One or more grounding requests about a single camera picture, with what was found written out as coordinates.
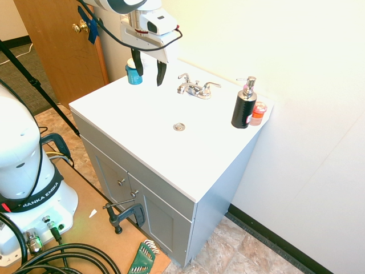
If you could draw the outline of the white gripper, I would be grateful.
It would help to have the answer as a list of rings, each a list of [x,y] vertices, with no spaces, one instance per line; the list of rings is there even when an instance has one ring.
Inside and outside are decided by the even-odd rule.
[[[166,10],[134,10],[120,16],[121,41],[132,46],[132,59],[143,76],[140,52],[157,59],[157,86],[163,83],[169,63],[169,14]]]

